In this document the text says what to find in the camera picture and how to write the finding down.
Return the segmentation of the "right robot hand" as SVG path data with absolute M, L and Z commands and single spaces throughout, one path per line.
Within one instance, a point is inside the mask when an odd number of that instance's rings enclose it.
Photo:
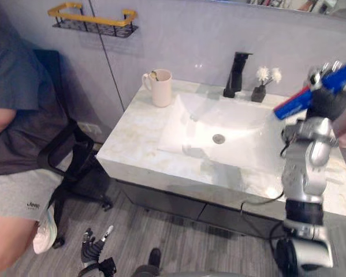
M 318 86 L 318 81 L 324 75 L 335 72 L 343 65 L 340 61 L 333 63 L 325 63 L 320 67 L 313 67 L 309 70 L 308 76 L 304 85 L 309 85 L 311 88 L 317 87 L 312 95 L 312 104 L 307 109 L 306 119 L 312 117 L 329 118 L 332 122 L 335 121 L 346 109 L 346 85 L 336 95 L 330 93 L 324 87 Z

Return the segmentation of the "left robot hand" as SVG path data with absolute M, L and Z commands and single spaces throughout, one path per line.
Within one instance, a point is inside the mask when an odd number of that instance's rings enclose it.
M 106 240 L 109 235 L 113 231 L 114 226 L 110 225 L 104 235 L 98 240 L 95 241 L 95 237 L 93 236 L 93 231 L 89 227 L 83 234 L 83 239 L 81 243 L 81 262 L 82 263 L 91 263 L 98 262 L 101 252 L 104 248 Z

